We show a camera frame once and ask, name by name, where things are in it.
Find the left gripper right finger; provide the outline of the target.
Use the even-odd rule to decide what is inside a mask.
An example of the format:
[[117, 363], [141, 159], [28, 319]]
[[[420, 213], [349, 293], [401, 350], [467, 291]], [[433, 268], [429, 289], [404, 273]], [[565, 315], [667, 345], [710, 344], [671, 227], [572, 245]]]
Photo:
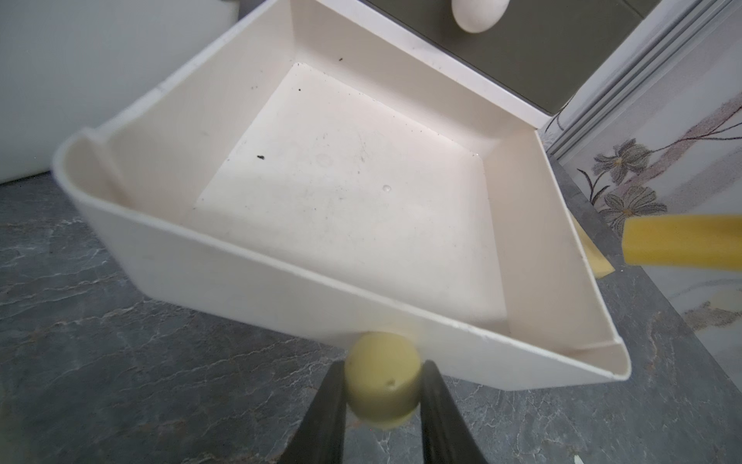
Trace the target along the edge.
[[425, 464], [487, 464], [433, 361], [421, 369], [420, 418]]

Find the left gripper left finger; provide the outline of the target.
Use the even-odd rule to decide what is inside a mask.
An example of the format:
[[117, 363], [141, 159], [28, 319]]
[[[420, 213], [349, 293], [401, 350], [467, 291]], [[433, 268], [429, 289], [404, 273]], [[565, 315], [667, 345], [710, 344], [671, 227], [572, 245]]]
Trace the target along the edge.
[[346, 426], [344, 363], [333, 363], [279, 463], [342, 463]]

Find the yellow green-backed sponge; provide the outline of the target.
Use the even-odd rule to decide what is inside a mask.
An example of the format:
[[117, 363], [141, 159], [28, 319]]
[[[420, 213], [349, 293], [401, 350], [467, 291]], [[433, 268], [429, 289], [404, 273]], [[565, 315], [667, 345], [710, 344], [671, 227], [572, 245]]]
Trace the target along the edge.
[[577, 231], [579, 241], [585, 253], [585, 257], [587, 257], [587, 262], [589, 263], [589, 267], [591, 267], [591, 272], [594, 278], [600, 280], [601, 278], [605, 278], [605, 276], [612, 274], [614, 272], [614, 266], [606, 256], [599, 251], [598, 247], [593, 243], [591, 238], [589, 238], [589, 235], [587, 235], [587, 232], [585, 232], [581, 224], [579, 224], [574, 217], [571, 217], [571, 220]]

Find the green three-drawer cabinet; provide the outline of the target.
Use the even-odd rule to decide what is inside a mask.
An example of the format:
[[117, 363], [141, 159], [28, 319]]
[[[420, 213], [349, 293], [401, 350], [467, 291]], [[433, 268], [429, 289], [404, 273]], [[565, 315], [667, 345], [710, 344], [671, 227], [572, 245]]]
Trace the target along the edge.
[[266, 1], [65, 141], [55, 180], [145, 295], [503, 391], [622, 382], [546, 114], [359, 1]]

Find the bright yellow sponge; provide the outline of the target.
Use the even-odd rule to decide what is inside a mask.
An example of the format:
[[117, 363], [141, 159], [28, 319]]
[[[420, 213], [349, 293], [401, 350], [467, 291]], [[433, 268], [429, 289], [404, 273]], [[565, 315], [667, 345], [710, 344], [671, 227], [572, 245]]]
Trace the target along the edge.
[[741, 270], [741, 216], [665, 215], [628, 218], [622, 239], [628, 264]]

